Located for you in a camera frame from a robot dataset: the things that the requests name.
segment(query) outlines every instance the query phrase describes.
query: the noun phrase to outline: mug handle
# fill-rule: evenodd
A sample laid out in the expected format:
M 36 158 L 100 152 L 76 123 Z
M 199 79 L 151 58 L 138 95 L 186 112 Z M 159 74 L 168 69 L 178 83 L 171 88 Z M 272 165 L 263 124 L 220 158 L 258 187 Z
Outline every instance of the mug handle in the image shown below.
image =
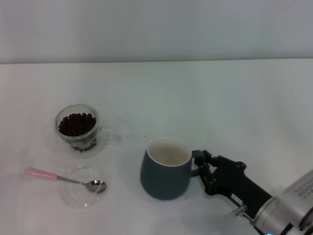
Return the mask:
M 191 151 L 191 158 L 198 158 L 198 157 L 205 159 L 205 155 L 203 154 L 201 150 Z M 195 169 L 191 171 L 191 177 L 195 177 L 195 176 L 199 176 L 199 169 Z

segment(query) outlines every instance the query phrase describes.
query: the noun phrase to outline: spoon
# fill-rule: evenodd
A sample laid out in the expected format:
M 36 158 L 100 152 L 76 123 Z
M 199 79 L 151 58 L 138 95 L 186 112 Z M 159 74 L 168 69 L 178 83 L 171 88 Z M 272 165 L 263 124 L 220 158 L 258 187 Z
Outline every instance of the spoon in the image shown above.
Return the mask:
M 68 182 L 79 184 L 79 185 L 85 185 L 89 191 L 96 192 L 96 193 L 102 193 L 107 188 L 107 184 L 101 180 L 93 180 L 93 181 L 90 181 L 88 183 L 82 183 L 82 182 L 79 182 L 76 180 L 72 180 L 72 179 L 69 179 L 66 177 L 58 176 L 56 174 L 46 172 L 43 170 L 39 170 L 36 168 L 32 168 L 32 167 L 25 168 L 24 173 L 27 175 L 33 175 L 36 177 L 50 179 L 50 180 L 63 180 L 63 181 L 68 181 Z

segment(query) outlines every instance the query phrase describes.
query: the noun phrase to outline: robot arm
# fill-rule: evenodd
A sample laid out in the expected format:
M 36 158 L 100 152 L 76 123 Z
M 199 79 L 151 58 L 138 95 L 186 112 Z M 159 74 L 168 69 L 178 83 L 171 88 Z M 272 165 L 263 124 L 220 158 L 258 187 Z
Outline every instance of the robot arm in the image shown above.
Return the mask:
M 313 170 L 272 197 L 244 174 L 246 165 L 222 156 L 212 158 L 207 151 L 193 151 L 195 165 L 209 195 L 221 194 L 239 209 L 261 235 L 313 234 Z M 216 167 L 210 171 L 210 165 Z

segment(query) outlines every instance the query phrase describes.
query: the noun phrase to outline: pink spoon handle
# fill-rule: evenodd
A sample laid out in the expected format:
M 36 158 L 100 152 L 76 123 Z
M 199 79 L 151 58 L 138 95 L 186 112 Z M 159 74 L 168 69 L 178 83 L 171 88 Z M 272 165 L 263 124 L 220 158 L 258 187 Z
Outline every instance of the pink spoon handle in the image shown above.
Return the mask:
M 50 179 L 50 180 L 57 180 L 58 179 L 58 175 L 56 175 L 56 174 L 49 173 L 49 172 L 39 170 L 36 168 L 32 168 L 32 167 L 25 168 L 24 173 L 27 175 L 33 175 L 36 177 Z

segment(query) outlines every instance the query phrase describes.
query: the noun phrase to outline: mug rim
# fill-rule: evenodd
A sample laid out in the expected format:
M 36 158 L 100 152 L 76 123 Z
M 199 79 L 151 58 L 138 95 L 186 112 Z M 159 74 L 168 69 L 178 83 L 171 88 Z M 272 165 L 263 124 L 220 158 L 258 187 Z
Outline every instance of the mug rim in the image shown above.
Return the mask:
M 185 162 L 183 162 L 183 163 L 181 163 L 181 164 L 179 164 L 179 165 L 166 165 L 166 164 L 162 164 L 162 163 L 160 163 L 160 162 L 157 162 L 155 159 L 153 159 L 153 158 L 151 157 L 151 155 L 150 155 L 150 153 L 149 153 L 149 148 L 151 147 L 152 144 L 158 143 L 158 142 L 163 142 L 163 141 L 175 142 L 175 143 L 177 143 L 177 144 L 180 144 L 180 145 L 183 146 L 184 148 L 186 148 L 186 149 L 188 150 L 188 153 L 189 153 L 188 159 L 187 159 Z M 161 139 L 159 139 L 159 140 L 153 141 L 153 142 L 151 142 L 151 143 L 149 144 L 149 146 L 148 146 L 148 148 L 146 149 L 146 151 L 147 151 L 147 154 L 148 154 L 149 158 L 150 158 L 152 161 L 154 161 L 155 163 L 157 163 L 157 164 L 159 164 L 159 165 L 169 166 L 169 167 L 177 167 L 177 166 L 184 165 L 184 164 L 188 163 L 188 162 L 191 160 L 191 158 L 192 158 L 192 151 L 186 146 L 185 142 L 182 141 L 182 140 L 179 140 L 179 139 L 175 139 L 175 138 L 161 138 Z

